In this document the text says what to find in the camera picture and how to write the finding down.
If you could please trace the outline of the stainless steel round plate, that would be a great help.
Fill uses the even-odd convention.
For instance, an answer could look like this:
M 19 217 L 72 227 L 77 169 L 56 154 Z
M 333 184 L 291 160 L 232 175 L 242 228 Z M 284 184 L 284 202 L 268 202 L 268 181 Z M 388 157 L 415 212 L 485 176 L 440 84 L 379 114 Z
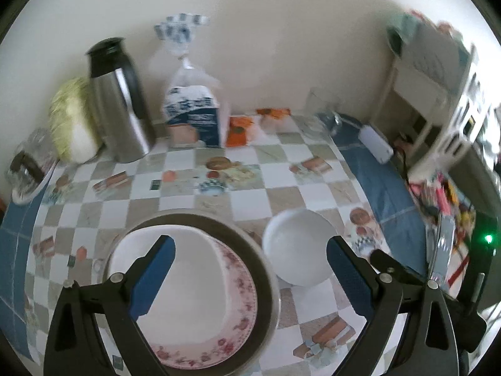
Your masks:
M 178 369 L 166 366 L 170 375 L 242 375 L 257 365 L 261 354 L 269 346 L 280 315 L 280 296 L 278 279 L 260 246 L 243 229 L 228 220 L 204 211 L 175 209 L 160 211 L 142 221 L 131 225 L 118 235 L 107 252 L 99 279 L 104 280 L 111 274 L 111 254 L 130 232 L 161 224 L 181 224 L 207 232 L 224 246 L 224 266 L 229 269 L 229 282 L 232 290 L 239 290 L 244 301 L 253 303 L 246 315 L 249 317 L 247 328 L 242 330 L 241 343 L 234 344 L 231 356 L 203 369 Z

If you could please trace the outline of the white shelf cabinet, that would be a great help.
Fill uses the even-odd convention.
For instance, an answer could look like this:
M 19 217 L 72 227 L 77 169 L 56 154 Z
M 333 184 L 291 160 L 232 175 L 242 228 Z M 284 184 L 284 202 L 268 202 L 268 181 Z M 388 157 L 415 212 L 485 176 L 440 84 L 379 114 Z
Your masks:
M 418 11 L 390 17 L 386 38 L 394 55 L 370 123 L 393 142 L 400 133 L 408 177 L 420 181 L 449 171 L 476 140 L 492 107 L 474 44 L 449 23 Z

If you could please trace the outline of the glass jar on saucer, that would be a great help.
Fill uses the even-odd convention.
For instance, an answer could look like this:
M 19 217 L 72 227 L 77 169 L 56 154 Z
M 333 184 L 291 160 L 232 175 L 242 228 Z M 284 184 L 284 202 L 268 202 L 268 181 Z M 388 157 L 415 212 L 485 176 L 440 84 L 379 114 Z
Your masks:
M 43 128 L 33 131 L 16 148 L 5 173 L 12 187 L 12 201 L 23 206 L 34 200 L 49 182 L 58 161 L 49 131 Z

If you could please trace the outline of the napa cabbage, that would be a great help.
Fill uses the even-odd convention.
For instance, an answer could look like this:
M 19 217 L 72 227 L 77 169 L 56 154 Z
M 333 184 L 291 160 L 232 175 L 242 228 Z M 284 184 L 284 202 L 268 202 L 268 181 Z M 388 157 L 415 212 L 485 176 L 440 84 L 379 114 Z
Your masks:
M 90 88 L 78 77 L 60 86 L 49 107 L 49 131 L 61 160 L 84 164 L 103 145 L 90 109 Z

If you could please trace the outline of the stainless steel thermos jug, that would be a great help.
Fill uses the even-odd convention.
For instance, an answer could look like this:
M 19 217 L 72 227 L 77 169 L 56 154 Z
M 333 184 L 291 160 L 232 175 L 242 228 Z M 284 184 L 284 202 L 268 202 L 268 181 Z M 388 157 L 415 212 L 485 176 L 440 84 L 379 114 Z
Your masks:
M 107 149 L 118 162 L 131 163 L 152 150 L 155 131 L 122 42 L 121 37 L 110 37 L 87 51 L 90 106 Z

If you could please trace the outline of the orange snack packet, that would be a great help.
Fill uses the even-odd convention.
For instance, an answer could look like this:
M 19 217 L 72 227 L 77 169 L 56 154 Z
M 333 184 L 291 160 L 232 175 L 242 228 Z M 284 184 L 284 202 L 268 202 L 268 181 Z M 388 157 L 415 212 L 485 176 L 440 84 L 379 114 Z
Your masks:
M 254 116 L 231 116 L 227 148 L 252 145 L 271 134 L 293 133 L 296 129 L 290 110 L 262 108 Z

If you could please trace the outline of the smartphone in grey case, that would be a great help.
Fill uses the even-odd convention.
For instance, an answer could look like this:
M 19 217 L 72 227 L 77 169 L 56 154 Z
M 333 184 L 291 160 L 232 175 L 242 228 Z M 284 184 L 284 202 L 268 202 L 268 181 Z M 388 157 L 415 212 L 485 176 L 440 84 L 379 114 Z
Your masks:
M 456 222 L 450 215 L 440 213 L 436 225 L 426 226 L 427 277 L 441 289 L 447 290 L 448 265 L 455 241 Z

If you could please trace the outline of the floral rimmed round plate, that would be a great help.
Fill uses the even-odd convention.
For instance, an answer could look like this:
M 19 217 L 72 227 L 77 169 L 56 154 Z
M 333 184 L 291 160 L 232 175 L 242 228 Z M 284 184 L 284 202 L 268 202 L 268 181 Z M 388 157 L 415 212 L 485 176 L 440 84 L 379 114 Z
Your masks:
M 223 254 L 223 273 L 229 280 L 229 310 L 223 328 L 196 344 L 153 343 L 152 350 L 167 366 L 185 370 L 215 366 L 234 355 L 251 335 L 257 314 L 257 293 L 251 273 L 229 247 L 220 241 L 216 245 Z

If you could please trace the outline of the clear glass mug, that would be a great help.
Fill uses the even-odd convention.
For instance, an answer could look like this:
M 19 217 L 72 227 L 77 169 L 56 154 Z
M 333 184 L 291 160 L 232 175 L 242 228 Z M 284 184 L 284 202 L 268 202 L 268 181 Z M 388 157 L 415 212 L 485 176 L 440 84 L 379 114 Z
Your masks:
M 310 138 L 333 137 L 341 128 L 340 98 L 326 88 L 312 87 L 304 109 L 304 133 Z

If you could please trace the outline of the checkered tablecloth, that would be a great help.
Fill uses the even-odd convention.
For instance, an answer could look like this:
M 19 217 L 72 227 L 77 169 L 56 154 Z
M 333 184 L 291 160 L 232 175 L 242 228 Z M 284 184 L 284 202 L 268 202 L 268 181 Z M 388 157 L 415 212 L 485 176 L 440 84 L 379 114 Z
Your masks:
M 112 242 L 155 212 L 197 209 L 260 239 L 279 212 L 306 208 L 345 237 L 364 218 L 403 265 L 426 271 L 425 226 L 402 178 L 380 164 L 345 118 L 332 141 L 298 128 L 263 134 L 233 149 L 170 149 L 159 140 L 145 158 L 118 164 L 107 153 L 59 164 L 49 185 L 1 226 L 1 330 L 19 354 L 43 360 L 49 321 L 66 279 L 97 280 Z

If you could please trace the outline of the white power adapter box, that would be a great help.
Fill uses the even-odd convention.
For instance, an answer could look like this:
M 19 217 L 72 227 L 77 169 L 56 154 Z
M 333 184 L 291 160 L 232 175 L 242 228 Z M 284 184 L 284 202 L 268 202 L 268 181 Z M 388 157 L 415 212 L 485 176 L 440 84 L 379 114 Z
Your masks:
M 393 157 L 393 148 L 373 127 L 362 126 L 358 139 L 380 164 L 386 164 Z

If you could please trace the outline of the toast bread bag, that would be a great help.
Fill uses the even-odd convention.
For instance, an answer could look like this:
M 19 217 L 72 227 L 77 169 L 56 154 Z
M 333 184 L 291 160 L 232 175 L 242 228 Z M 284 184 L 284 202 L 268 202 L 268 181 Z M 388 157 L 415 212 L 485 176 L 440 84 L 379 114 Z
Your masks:
M 157 37 L 179 63 L 161 107 L 173 148 L 222 148 L 226 142 L 231 109 L 222 84 L 189 58 L 197 28 L 208 23 L 203 15 L 181 13 L 155 25 Z

